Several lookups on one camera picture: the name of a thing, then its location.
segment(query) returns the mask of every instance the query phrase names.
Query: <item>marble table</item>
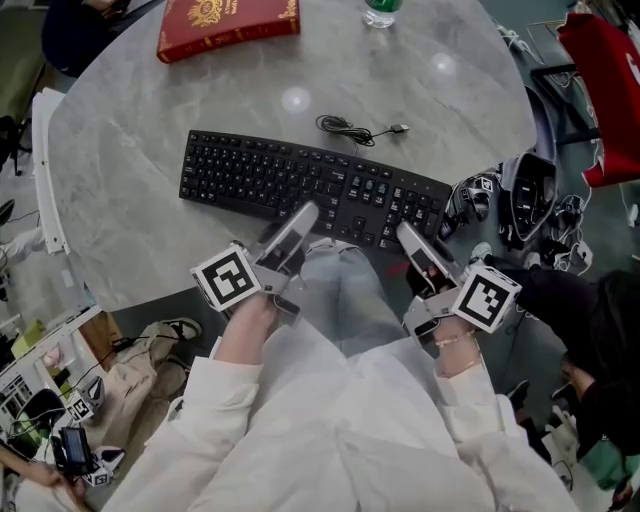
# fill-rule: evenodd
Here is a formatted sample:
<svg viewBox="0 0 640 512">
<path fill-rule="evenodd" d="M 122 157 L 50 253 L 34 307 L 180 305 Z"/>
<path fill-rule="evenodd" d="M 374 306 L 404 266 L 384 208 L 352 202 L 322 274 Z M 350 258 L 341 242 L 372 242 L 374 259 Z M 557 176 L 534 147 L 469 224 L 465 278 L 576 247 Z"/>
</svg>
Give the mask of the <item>marble table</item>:
<svg viewBox="0 0 640 512">
<path fill-rule="evenodd" d="M 319 131 L 336 114 L 373 132 L 359 155 L 453 184 L 535 143 L 507 46 L 476 0 L 405 0 L 389 30 L 364 0 L 301 0 L 300 36 L 156 58 L 163 6 L 109 46 L 50 125 L 50 168 L 76 270 L 107 311 L 194 285 L 189 269 L 264 222 L 178 198 L 190 129 L 353 153 Z"/>
</svg>

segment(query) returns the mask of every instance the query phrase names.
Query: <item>hand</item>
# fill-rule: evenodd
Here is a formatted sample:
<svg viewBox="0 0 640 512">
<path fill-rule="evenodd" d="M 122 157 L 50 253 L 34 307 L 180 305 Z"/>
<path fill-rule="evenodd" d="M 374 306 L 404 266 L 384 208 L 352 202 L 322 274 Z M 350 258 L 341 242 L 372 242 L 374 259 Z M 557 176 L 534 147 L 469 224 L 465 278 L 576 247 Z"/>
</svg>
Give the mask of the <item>hand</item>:
<svg viewBox="0 0 640 512">
<path fill-rule="evenodd" d="M 61 479 L 60 473 L 44 462 L 32 463 L 29 466 L 29 473 L 25 476 L 44 487 L 53 487 Z"/>
</svg>

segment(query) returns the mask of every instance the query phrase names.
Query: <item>black cable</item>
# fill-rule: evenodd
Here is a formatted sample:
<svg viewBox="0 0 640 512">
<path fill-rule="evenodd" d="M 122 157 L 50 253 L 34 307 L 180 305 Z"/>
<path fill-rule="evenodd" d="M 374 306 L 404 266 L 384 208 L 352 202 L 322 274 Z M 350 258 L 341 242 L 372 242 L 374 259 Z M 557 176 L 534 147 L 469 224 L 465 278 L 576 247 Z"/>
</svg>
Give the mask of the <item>black cable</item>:
<svg viewBox="0 0 640 512">
<path fill-rule="evenodd" d="M 354 156 L 358 154 L 358 145 L 373 147 L 376 145 L 376 142 L 373 140 L 375 137 L 379 137 L 385 133 L 403 133 L 409 129 L 406 125 L 393 125 L 388 130 L 374 135 L 371 133 L 371 130 L 353 126 L 353 124 L 347 121 L 344 117 L 332 116 L 329 114 L 318 116 L 316 118 L 316 126 L 323 132 L 333 133 L 334 135 L 343 135 L 348 139 L 351 139 L 355 148 Z"/>
<path fill-rule="evenodd" d="M 40 213 L 40 210 L 34 210 L 34 211 L 32 211 L 32 212 L 25 213 L 22 217 L 18 217 L 17 219 L 11 219 L 11 220 L 8 220 L 6 223 L 7 223 L 7 224 L 9 224 L 9 223 L 11 223 L 11 222 L 18 222 L 19 220 L 22 220 L 22 219 L 24 219 L 25 217 L 28 217 L 29 215 L 33 215 L 34 213 Z"/>
</svg>

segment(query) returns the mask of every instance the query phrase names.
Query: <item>keyboard key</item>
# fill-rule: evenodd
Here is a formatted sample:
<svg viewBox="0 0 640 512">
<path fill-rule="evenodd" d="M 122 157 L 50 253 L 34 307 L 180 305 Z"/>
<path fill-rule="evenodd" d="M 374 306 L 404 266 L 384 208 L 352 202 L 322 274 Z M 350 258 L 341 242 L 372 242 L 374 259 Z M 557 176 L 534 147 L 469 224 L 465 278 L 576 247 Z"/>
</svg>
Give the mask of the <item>keyboard key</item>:
<svg viewBox="0 0 640 512">
<path fill-rule="evenodd" d="M 335 169 L 329 169 L 325 167 L 322 170 L 322 179 L 332 181 L 333 183 L 339 183 L 342 185 L 347 175 L 342 171 L 336 171 Z"/>
<path fill-rule="evenodd" d="M 188 188 L 198 188 L 200 180 L 196 178 L 182 178 L 182 186 Z"/>
<path fill-rule="evenodd" d="M 402 253 L 402 246 L 399 243 L 392 242 L 391 240 L 387 240 L 386 238 L 380 239 L 380 242 L 378 243 L 378 247 L 380 247 L 380 249 L 384 249 L 385 251 L 394 252 L 398 254 Z"/>
<path fill-rule="evenodd" d="M 317 221 L 314 225 L 313 225 L 313 229 L 325 232 L 325 231 L 331 231 L 333 229 L 333 222 L 322 222 L 322 221 Z"/>
<path fill-rule="evenodd" d="M 335 220 L 336 218 L 336 212 L 335 210 L 329 210 L 327 208 L 319 208 L 320 213 L 318 214 L 318 218 L 320 220 Z"/>
<path fill-rule="evenodd" d="M 431 206 L 431 198 L 429 196 L 421 195 L 418 200 L 418 204 L 420 206 L 424 206 L 425 208 L 429 208 Z"/>
<path fill-rule="evenodd" d="M 427 215 L 427 222 L 424 224 L 424 234 L 428 237 L 432 236 L 436 231 L 436 225 L 438 224 L 438 214 L 430 212 Z"/>
<path fill-rule="evenodd" d="M 327 184 L 327 190 L 325 192 L 330 196 L 340 197 L 342 195 L 342 187 L 335 183 L 329 183 Z"/>
<path fill-rule="evenodd" d="M 331 210 L 338 207 L 340 200 L 337 197 L 325 196 L 324 194 L 314 193 L 312 199 L 320 208 L 329 208 Z"/>
<path fill-rule="evenodd" d="M 391 226 L 385 226 L 382 228 L 382 236 L 392 239 L 396 234 L 396 230 Z"/>
</svg>

